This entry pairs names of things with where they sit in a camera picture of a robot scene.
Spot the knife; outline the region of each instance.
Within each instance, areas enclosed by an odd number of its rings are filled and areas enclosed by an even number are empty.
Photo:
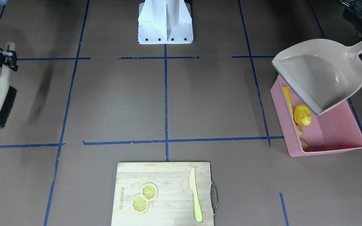
[[[194,194],[195,220],[197,222],[201,222],[203,217],[202,217],[201,205],[199,204],[199,199],[198,199],[198,191],[196,189],[195,167],[192,167],[191,172],[189,173],[189,188],[192,190],[192,193]]]

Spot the pink bin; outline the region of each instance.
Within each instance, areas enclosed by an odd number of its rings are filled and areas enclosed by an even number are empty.
[[[316,116],[311,112],[311,124],[302,127],[304,131],[302,139],[309,144],[309,150],[305,152],[301,146],[283,86],[289,88],[293,109],[303,102],[279,75],[270,92],[272,93],[288,153],[291,157],[342,153],[362,148],[361,131],[347,101],[345,101],[320,116]]]

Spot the cutting board handle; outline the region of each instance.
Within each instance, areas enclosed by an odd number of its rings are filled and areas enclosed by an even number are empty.
[[[217,187],[214,185],[214,183],[213,183],[213,181],[211,180],[210,181],[211,182],[211,186],[214,188],[214,191],[215,191],[215,194],[216,194],[216,205],[215,206],[213,206],[213,202],[212,202],[212,208],[213,208],[213,216],[214,216],[214,213],[216,212],[216,209],[217,209],[217,207],[219,206],[219,194],[217,193]]]

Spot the black bristles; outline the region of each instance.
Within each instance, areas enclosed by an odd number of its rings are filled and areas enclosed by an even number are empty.
[[[3,104],[3,107],[0,111],[0,129],[5,127],[6,120],[8,119],[10,110],[13,107],[13,102],[15,101],[17,90],[12,86],[9,86],[8,93]]]

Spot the wooden cutting board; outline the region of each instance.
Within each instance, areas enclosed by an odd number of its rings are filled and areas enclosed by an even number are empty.
[[[203,220],[194,215],[189,173],[195,177]],[[145,183],[157,186],[157,197],[144,213],[134,210],[133,198]],[[214,226],[211,206],[210,163],[119,163],[115,182],[112,226]]]

